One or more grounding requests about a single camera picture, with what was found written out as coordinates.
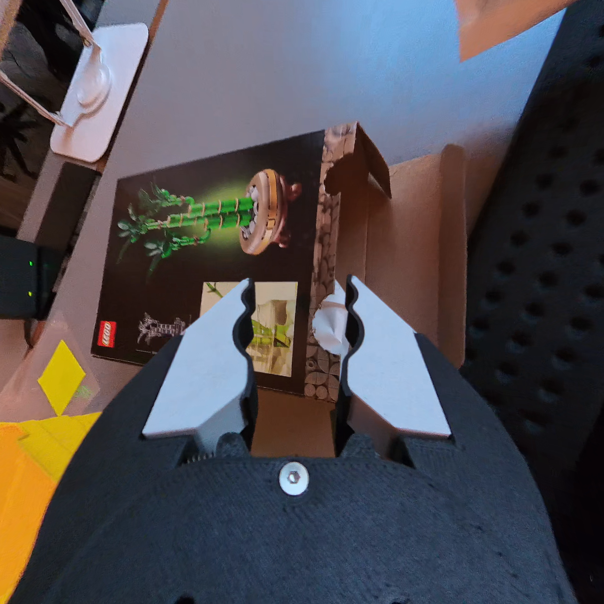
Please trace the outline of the orange yellow cardboard box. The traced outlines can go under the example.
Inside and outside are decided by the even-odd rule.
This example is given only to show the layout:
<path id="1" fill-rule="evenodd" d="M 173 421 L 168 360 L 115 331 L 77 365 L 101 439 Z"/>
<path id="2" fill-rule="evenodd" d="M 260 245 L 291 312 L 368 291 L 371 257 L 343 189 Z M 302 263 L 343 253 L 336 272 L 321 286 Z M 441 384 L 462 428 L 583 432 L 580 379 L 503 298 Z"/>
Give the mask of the orange yellow cardboard box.
<path id="1" fill-rule="evenodd" d="M 455 1 L 460 62 L 522 34 L 573 1 Z"/>

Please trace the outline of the black device with green lights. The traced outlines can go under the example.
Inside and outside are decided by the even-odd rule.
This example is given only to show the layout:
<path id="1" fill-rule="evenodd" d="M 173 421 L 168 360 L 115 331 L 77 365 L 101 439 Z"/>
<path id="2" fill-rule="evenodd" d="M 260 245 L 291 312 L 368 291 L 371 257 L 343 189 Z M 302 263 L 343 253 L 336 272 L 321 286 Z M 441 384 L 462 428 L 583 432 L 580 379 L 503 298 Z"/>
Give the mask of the black device with green lights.
<path id="1" fill-rule="evenodd" d="M 46 319 L 62 259 L 55 250 L 1 235 L 1 319 Z"/>

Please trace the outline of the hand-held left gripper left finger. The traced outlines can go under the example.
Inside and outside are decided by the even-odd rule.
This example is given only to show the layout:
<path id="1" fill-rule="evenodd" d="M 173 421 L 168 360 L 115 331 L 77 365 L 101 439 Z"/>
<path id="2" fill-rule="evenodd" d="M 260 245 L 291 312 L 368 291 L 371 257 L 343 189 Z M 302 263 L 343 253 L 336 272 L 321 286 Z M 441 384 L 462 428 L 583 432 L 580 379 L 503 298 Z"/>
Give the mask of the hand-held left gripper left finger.
<path id="1" fill-rule="evenodd" d="M 217 449 L 236 433 L 251 447 L 258 415 L 252 358 L 255 286 L 245 278 L 185 331 L 143 427 L 148 439 L 191 436 Z"/>

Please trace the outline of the white lamp base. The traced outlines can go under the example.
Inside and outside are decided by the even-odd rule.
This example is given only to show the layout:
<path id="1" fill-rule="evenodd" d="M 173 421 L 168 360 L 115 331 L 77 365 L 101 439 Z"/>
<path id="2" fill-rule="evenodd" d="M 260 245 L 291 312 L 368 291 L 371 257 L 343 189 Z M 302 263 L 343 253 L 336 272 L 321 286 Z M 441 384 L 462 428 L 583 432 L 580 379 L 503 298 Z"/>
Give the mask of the white lamp base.
<path id="1" fill-rule="evenodd" d="M 1 83 L 54 124 L 51 151 L 79 162 L 97 162 L 108 150 L 147 47 L 146 24 L 91 30 L 73 1 L 61 1 L 83 50 L 59 112 L 50 112 L 1 71 Z"/>

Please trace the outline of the clear bag with yellow piece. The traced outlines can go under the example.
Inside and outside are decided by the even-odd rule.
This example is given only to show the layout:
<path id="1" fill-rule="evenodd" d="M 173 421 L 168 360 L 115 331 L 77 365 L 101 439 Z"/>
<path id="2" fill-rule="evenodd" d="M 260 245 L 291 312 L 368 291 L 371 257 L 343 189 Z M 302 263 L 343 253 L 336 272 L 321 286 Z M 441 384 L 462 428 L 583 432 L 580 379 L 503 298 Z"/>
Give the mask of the clear bag with yellow piece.
<path id="1" fill-rule="evenodd" d="M 100 392 L 89 359 L 61 312 L 1 389 L 1 421 L 23 422 L 99 411 Z"/>

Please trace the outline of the black bamboo print toy box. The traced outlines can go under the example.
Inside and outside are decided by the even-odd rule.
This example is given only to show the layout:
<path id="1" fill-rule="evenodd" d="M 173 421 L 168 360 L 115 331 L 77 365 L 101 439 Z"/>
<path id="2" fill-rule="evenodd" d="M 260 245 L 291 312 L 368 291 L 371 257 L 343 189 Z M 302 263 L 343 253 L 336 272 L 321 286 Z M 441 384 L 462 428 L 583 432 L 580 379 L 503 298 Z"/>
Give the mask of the black bamboo print toy box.
<path id="1" fill-rule="evenodd" d="M 463 147 L 389 167 L 359 123 L 122 178 L 91 353 L 142 366 L 252 278 L 252 454 L 332 457 L 340 357 L 315 312 L 355 275 L 461 367 L 465 180 Z"/>

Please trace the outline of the white crumpled paper bag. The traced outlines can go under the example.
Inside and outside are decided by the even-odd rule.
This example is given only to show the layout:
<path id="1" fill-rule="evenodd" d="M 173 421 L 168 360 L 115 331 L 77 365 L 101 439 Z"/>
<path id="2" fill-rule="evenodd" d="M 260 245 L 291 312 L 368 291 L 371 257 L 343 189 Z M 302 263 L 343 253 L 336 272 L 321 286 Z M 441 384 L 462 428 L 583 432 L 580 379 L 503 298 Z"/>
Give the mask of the white crumpled paper bag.
<path id="1" fill-rule="evenodd" d="M 322 300 L 313 317 L 312 332 L 318 345 L 333 355 L 345 357 L 350 349 L 345 336 L 347 321 L 345 291 L 335 282 L 334 292 Z"/>

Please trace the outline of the yellow plastic box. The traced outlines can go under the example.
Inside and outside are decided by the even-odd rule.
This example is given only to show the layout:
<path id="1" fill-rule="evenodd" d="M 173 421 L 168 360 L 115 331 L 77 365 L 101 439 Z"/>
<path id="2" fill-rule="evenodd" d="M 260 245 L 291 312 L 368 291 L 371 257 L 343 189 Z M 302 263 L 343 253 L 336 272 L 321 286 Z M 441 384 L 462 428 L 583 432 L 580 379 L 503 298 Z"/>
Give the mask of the yellow plastic box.
<path id="1" fill-rule="evenodd" d="M 23 575 L 58 482 L 100 415 L 1 423 L 1 603 Z"/>

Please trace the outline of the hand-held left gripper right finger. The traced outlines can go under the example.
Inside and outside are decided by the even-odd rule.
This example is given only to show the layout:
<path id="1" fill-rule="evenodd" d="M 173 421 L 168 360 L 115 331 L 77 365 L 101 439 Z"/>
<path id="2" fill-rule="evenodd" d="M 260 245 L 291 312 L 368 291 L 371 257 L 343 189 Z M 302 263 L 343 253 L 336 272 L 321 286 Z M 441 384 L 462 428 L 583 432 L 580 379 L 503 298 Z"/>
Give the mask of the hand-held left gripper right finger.
<path id="1" fill-rule="evenodd" d="M 346 279 L 345 309 L 339 455 L 353 434 L 368 436 L 379 456 L 405 437 L 451 438 L 417 332 L 356 276 Z"/>

